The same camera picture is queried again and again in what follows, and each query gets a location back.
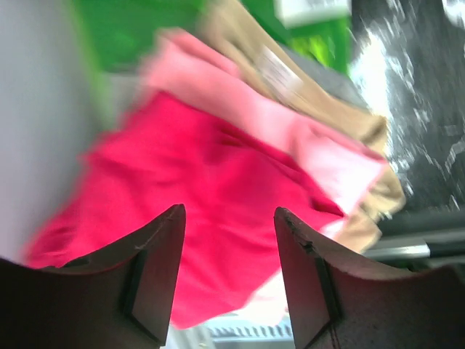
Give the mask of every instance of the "folded cloth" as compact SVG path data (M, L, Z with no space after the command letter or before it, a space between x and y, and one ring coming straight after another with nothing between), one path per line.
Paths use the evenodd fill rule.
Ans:
M384 155L386 119L328 95L272 40L238 0L211 1L199 24L199 34L208 45L233 60L240 68L242 79L262 95L322 121ZM271 65L263 63L270 60ZM284 76L273 81L270 66L280 68ZM342 235L349 238L350 234L355 234L358 241L354 246L347 246L355 251L360 248L359 243L365 244L363 249L369 247L379 235L374 222L383 213L396 212L404 203L400 182L387 167L360 203L355 212L357 217L345 225Z
M36 237L27 264L63 266L183 203L187 224L171 313L181 329L242 308L279 271L277 206L316 230L343 217L290 156L165 92L85 159L74 197Z
M287 153L345 214L357 208L386 166L362 143L255 92L238 79L232 62L189 33L166 31L157 47L142 69L145 99L158 90L172 93ZM342 224L323 232L338 241Z

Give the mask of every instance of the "beige cloth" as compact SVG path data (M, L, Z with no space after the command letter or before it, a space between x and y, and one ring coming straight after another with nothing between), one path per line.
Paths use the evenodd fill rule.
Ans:
M328 95L294 63L238 0L212 1L199 22L198 33L208 45L236 62L243 80L262 95L325 123L384 156L387 120ZM269 88L257 68L265 47L302 80L285 98ZM381 235L375 222L383 213L396 212L404 203L400 182L388 167L351 216L337 241L356 252L366 250Z

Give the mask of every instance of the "red cloth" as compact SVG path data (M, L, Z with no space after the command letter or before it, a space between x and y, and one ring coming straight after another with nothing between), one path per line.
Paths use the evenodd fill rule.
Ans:
M277 206L316 230L343 215L288 155L165 93L85 159L74 199L41 230L28 264L63 266L183 203L187 226L171 315L178 328L242 308L279 270Z

